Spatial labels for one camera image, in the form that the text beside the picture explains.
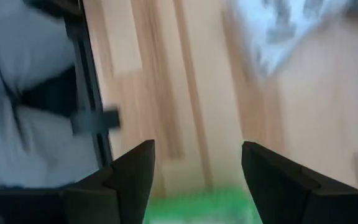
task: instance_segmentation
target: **green mat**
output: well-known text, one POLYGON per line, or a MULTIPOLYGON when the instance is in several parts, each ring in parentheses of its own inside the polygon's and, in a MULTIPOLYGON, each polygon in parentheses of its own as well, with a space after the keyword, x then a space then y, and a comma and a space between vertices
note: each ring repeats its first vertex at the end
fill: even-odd
POLYGON ((183 195, 150 202, 145 224, 261 224, 254 201, 240 188, 183 195))

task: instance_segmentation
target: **white fabric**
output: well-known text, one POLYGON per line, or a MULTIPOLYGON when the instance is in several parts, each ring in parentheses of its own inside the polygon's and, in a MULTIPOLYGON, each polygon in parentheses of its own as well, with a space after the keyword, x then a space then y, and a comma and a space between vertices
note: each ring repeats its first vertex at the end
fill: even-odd
POLYGON ((73 65, 63 21, 0 0, 0 185, 58 187, 98 170, 90 135, 70 121, 12 104, 12 99, 73 65))
POLYGON ((349 0, 236 0, 244 43, 256 73, 268 77, 299 42, 332 16, 347 9, 349 0))

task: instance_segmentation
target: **gray fabric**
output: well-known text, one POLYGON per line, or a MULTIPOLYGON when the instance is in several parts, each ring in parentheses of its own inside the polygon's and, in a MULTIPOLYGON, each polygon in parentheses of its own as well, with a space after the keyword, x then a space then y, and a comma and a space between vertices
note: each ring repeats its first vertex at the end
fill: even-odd
POLYGON ((12 104, 74 56, 62 21, 0 0, 0 185, 57 187, 98 169, 90 136, 74 137, 69 120, 12 104))

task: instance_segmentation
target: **black strap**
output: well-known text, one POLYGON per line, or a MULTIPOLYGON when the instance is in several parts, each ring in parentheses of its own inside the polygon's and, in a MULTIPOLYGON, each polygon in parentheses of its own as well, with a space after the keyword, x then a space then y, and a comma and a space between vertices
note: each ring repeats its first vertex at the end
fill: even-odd
POLYGON ((40 9, 47 14, 72 20, 80 20, 82 11, 77 0, 23 0, 24 3, 40 9))
POLYGON ((106 132, 119 128, 120 121, 117 110, 100 112, 80 112, 71 117, 74 134, 106 132))

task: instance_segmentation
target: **wooden floor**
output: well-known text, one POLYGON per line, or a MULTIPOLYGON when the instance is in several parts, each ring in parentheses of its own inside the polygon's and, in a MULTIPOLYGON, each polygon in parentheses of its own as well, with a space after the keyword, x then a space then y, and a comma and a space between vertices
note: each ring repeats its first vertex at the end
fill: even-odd
POLYGON ((245 186, 257 141, 358 187, 358 23, 320 29, 256 84, 223 16, 229 0, 84 0, 114 157, 157 142, 154 197, 245 186))

